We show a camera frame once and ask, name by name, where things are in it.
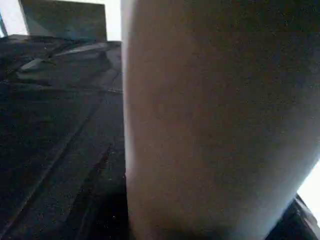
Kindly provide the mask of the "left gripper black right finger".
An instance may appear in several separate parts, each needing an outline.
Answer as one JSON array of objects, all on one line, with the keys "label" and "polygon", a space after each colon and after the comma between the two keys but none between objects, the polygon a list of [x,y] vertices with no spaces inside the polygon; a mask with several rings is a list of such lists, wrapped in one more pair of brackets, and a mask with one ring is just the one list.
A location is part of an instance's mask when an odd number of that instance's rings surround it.
[{"label": "left gripper black right finger", "polygon": [[267,240],[318,240],[319,238],[318,221],[298,194],[266,237]]}]

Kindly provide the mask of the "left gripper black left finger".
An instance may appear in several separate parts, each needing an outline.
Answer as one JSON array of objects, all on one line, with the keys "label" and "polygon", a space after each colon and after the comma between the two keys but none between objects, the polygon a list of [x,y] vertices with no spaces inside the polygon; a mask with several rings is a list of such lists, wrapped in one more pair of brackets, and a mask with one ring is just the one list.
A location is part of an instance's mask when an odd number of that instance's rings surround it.
[{"label": "left gripper black left finger", "polygon": [[115,192],[104,197],[90,228],[88,240],[128,240],[129,220],[127,197]]}]

